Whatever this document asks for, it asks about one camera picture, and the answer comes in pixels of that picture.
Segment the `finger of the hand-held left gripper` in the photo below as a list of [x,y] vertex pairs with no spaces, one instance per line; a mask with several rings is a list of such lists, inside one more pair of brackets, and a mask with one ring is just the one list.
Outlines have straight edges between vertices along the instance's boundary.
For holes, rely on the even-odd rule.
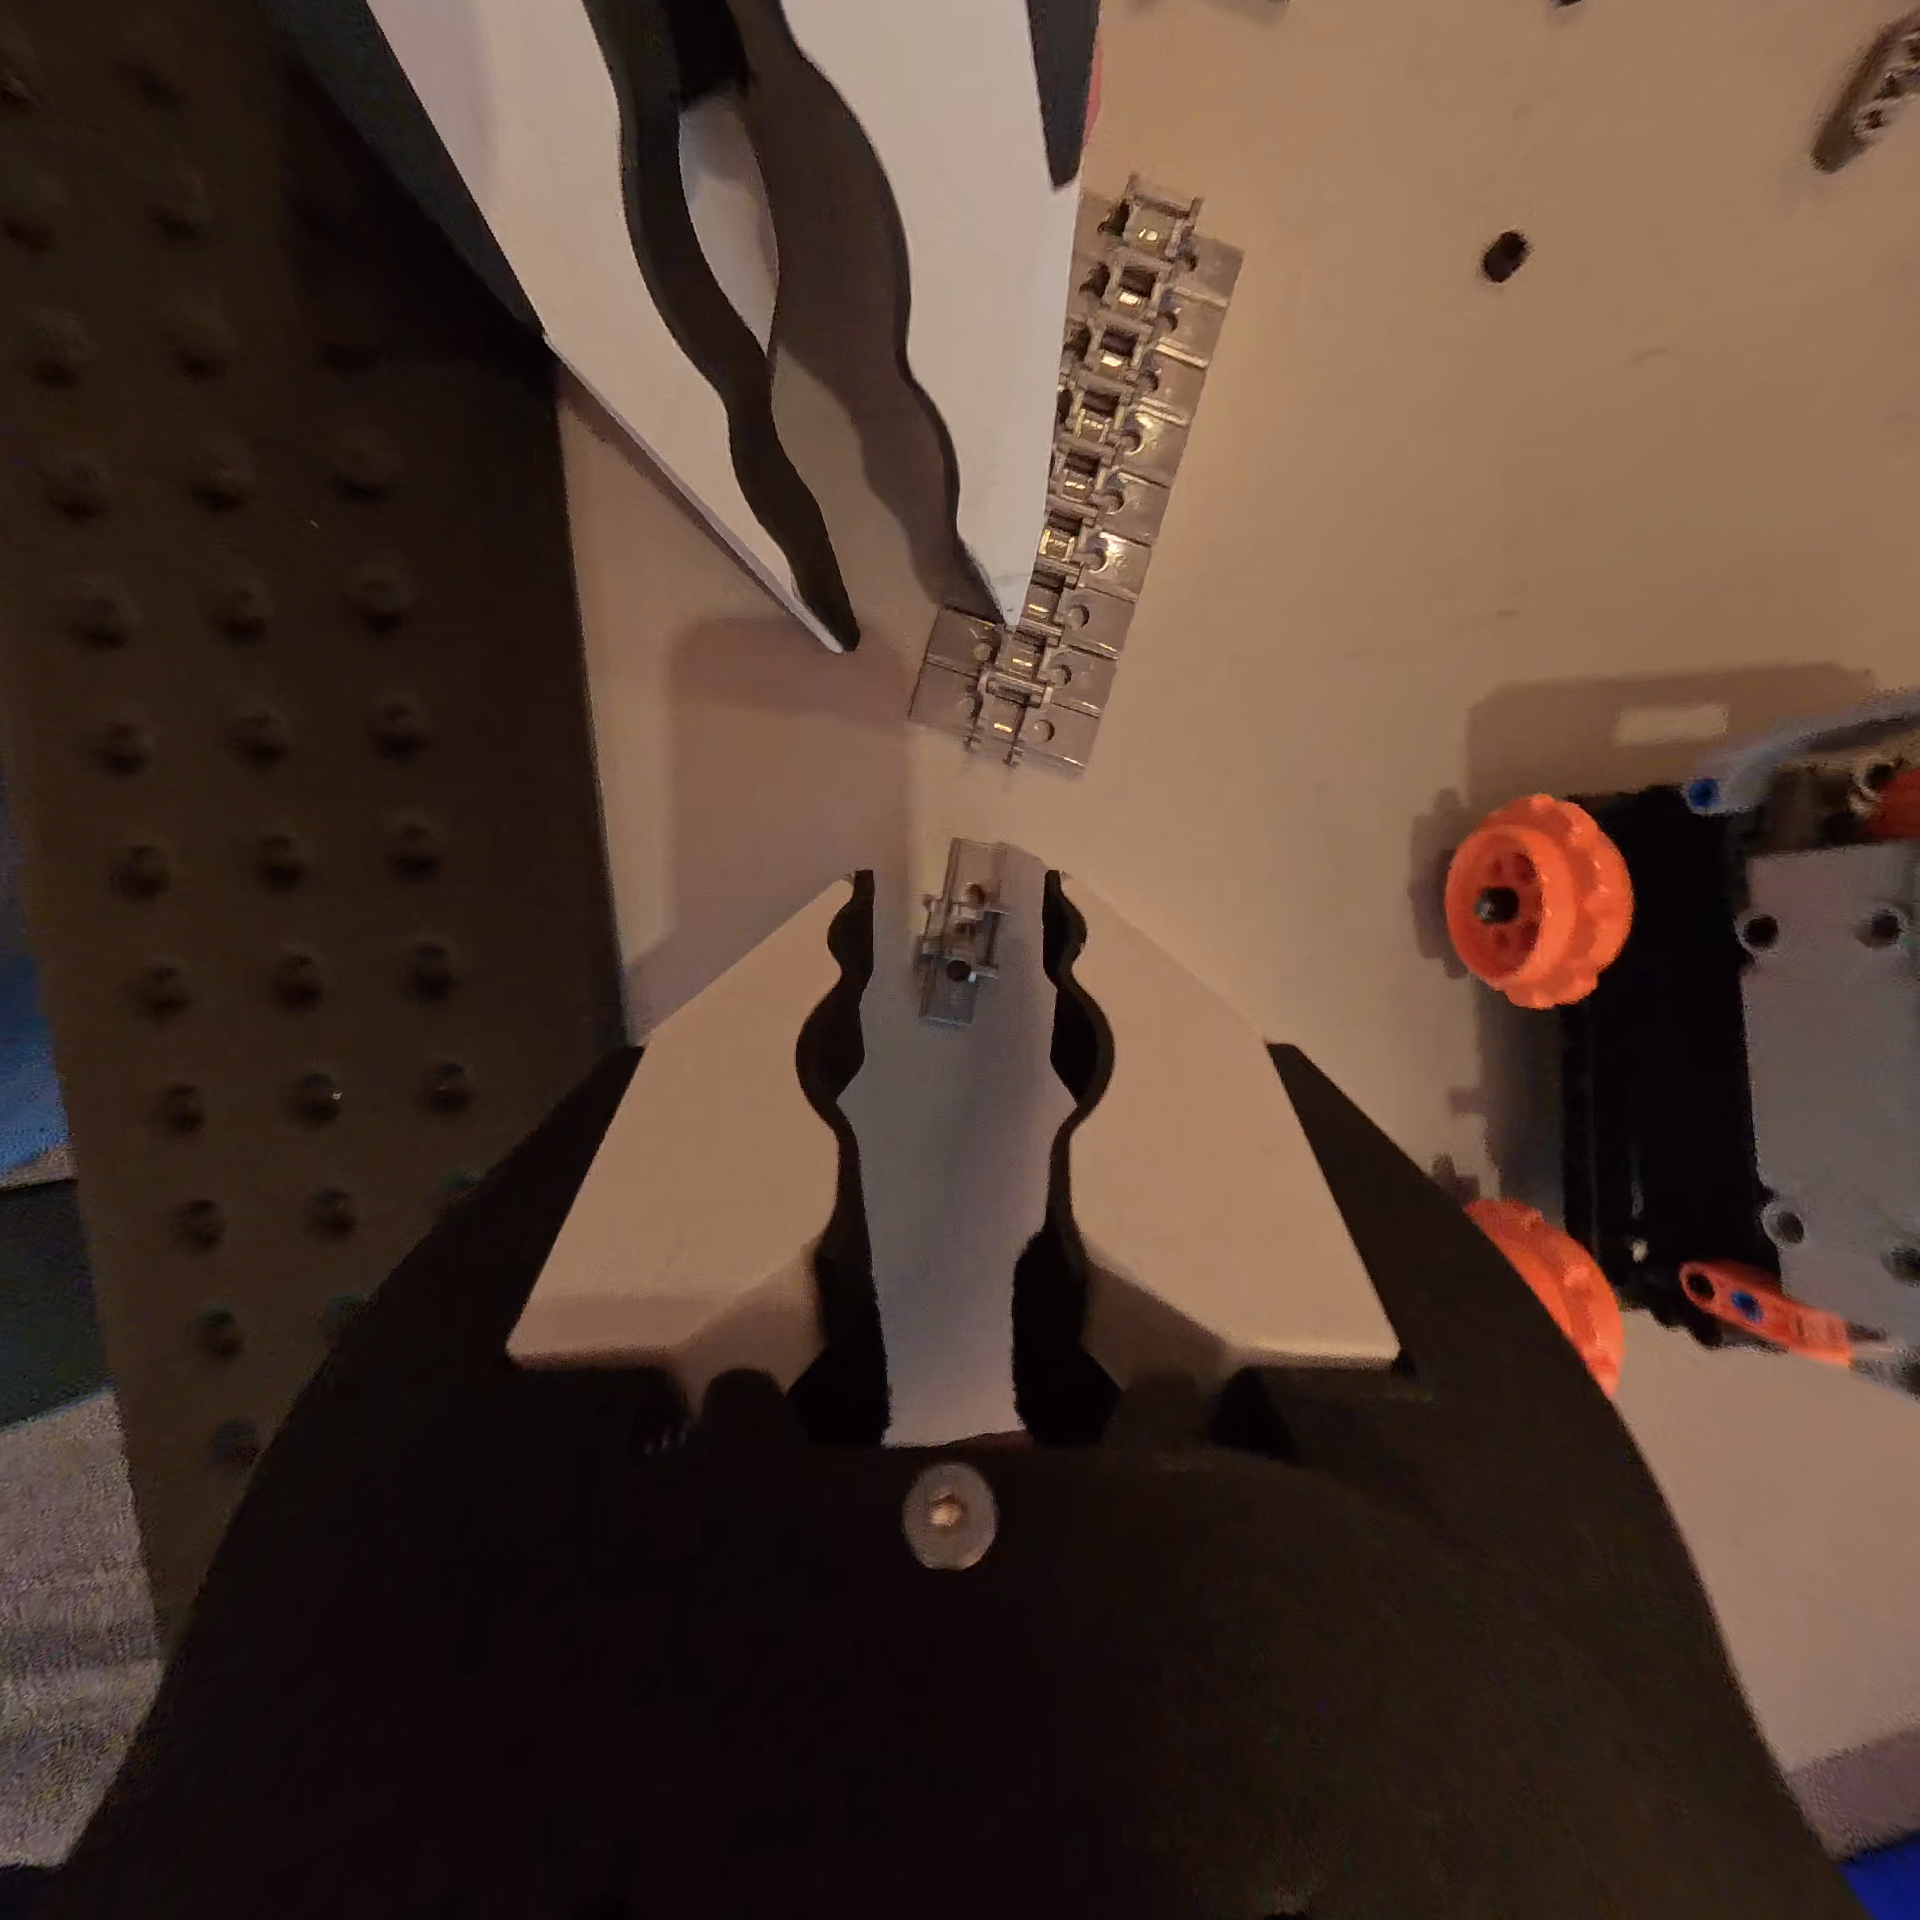
[[681,169],[668,5],[372,5],[566,372],[835,655],[857,616]]
[[1010,619],[1038,555],[1087,8],[739,5],[775,346],[847,411],[926,589]]

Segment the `dark green cloth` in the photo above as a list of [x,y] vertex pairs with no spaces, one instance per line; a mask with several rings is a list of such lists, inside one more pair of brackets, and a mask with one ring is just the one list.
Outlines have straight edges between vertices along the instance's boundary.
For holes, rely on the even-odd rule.
[[75,1181],[2,1192],[2,1426],[109,1386]]

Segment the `black dimpled foam pad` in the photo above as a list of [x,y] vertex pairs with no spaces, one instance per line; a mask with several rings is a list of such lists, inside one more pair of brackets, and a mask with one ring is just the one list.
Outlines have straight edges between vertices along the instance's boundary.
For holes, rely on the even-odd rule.
[[279,5],[4,5],[4,760],[134,1521],[617,1043],[557,383]]

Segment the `grey clip plate assembly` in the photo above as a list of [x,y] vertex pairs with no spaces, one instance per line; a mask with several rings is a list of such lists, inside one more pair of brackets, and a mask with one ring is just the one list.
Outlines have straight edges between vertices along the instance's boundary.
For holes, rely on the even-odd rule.
[[1093,760],[1241,275],[1203,205],[1141,173],[1081,200],[1038,555],[1010,619],[935,616],[908,709],[975,757]]

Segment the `grey angled holed beam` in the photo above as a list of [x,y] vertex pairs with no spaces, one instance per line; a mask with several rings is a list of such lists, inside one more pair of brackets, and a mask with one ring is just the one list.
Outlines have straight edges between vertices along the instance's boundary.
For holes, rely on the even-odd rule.
[[1867,154],[1918,95],[1918,15],[1886,25],[1857,63],[1814,135],[1810,157],[1833,176]]

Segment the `grey clip plate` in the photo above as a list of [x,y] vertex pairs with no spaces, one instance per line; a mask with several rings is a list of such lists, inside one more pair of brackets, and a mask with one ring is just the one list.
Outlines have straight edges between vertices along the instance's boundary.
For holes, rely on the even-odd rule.
[[926,899],[919,937],[919,1017],[926,1024],[973,1021],[981,987],[997,978],[1006,916],[1007,849],[953,840],[945,885]]

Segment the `person's leg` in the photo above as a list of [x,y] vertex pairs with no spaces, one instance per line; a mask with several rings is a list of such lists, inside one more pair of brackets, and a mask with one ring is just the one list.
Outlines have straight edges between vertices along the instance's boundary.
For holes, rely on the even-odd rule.
[[28,1173],[66,1151],[63,1100],[52,1029],[42,1008],[28,914],[19,892],[19,850],[2,831],[2,1175],[4,1186],[58,1181]]

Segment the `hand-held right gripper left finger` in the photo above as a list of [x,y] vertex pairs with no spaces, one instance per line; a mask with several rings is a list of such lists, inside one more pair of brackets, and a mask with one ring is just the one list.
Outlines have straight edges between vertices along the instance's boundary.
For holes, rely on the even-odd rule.
[[803,1429],[876,1448],[889,1362],[857,1131],[876,876],[853,871],[639,1047],[511,1329],[534,1372],[639,1369],[686,1411],[767,1377]]

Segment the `black toy car orange wheels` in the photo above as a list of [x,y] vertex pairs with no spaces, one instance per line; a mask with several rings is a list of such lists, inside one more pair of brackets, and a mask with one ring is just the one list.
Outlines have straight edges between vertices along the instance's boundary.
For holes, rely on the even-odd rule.
[[1615,1393],[1622,1316],[1918,1393],[1918,693],[1489,812],[1451,951],[1558,1031],[1563,1225],[1475,1220]]

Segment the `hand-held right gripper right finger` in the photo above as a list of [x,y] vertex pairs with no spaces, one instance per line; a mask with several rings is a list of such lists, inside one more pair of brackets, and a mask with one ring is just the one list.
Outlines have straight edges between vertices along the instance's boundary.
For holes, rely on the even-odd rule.
[[1141,1391],[1207,1425],[1245,1377],[1389,1378],[1401,1340],[1257,1026],[1065,871],[1039,959],[1067,1112],[1017,1263],[1026,1434],[1087,1448]]

